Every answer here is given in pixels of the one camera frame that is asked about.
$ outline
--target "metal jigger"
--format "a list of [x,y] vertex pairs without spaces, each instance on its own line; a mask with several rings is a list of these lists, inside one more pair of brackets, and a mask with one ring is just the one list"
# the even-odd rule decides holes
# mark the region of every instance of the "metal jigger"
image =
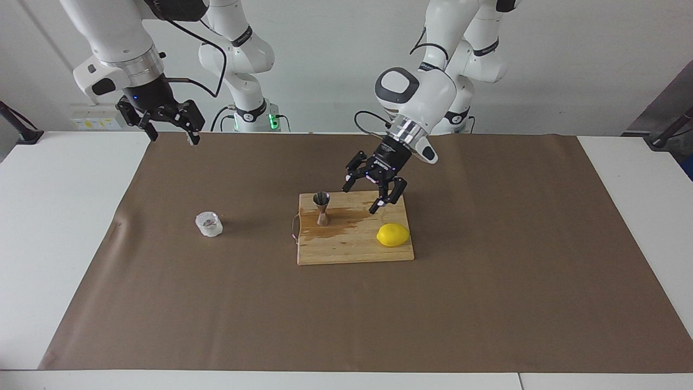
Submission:
[[313,202],[320,211],[320,214],[317,216],[317,224],[320,226],[327,226],[330,223],[330,219],[327,217],[325,210],[327,210],[327,203],[330,203],[330,194],[324,191],[316,192],[315,195],[313,195]]

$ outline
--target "lemon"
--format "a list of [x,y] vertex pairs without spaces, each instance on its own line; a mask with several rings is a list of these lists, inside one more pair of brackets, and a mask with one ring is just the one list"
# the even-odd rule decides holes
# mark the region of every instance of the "lemon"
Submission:
[[409,230],[399,223],[386,223],[380,227],[376,238],[382,245],[400,246],[409,239]]

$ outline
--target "wall outlet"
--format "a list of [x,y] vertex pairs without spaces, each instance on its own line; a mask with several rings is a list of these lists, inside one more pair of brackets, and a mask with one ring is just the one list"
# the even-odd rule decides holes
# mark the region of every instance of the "wall outlet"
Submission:
[[87,111],[75,111],[72,114],[72,123],[75,125],[76,130],[89,130],[85,123],[85,117],[87,116]]
[[77,130],[123,130],[128,127],[121,113],[113,107],[92,107],[90,110],[76,110],[72,122]]

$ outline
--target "white table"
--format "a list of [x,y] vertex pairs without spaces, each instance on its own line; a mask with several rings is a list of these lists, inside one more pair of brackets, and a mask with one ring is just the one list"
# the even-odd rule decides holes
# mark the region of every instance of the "white table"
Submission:
[[[693,334],[693,183],[641,139],[580,137]],[[0,369],[34,370],[141,157],[143,133],[48,133],[0,164]],[[693,389],[693,374],[0,372],[0,389]]]

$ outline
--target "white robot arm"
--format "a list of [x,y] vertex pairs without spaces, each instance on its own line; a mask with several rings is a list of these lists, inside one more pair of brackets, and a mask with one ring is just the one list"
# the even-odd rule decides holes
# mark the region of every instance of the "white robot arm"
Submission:
[[473,94],[469,78],[494,83],[503,77],[505,64],[495,54],[500,12],[509,12],[518,3],[520,0],[430,1],[426,43],[412,50],[426,48],[417,71],[395,67],[376,81],[378,102],[391,119],[387,135],[371,156],[360,151],[346,166],[345,192],[359,178],[378,186],[372,214],[397,202],[407,185],[398,174],[412,154],[429,164],[438,161],[428,141],[434,127],[464,126]]
[[93,101],[109,92],[122,90],[116,107],[127,123],[145,130],[152,141],[158,134],[151,121],[167,121],[184,129],[192,144],[204,118],[192,100],[178,103],[170,88],[185,78],[166,78],[154,42],[142,26],[143,19],[196,22],[208,15],[211,29],[220,38],[215,46],[200,47],[200,61],[224,81],[236,102],[241,130],[276,130],[278,109],[263,96],[253,73],[268,71],[274,53],[267,42],[253,34],[240,0],[60,0],[77,29],[87,38],[93,56],[74,69],[80,89]]
[[[227,54],[225,85],[234,98],[238,131],[278,131],[276,105],[263,97],[260,83],[251,74],[269,71],[274,66],[272,47],[253,32],[240,0],[210,0],[209,25],[219,36],[213,38]],[[202,66],[221,76],[224,62],[221,53],[210,45],[199,50]]]
[[93,56],[73,71],[80,89],[92,99],[123,90],[116,107],[127,123],[142,128],[152,141],[151,121],[170,122],[188,133],[192,144],[204,118],[192,100],[179,103],[164,76],[164,66],[142,19],[194,22],[207,11],[207,0],[60,0]]

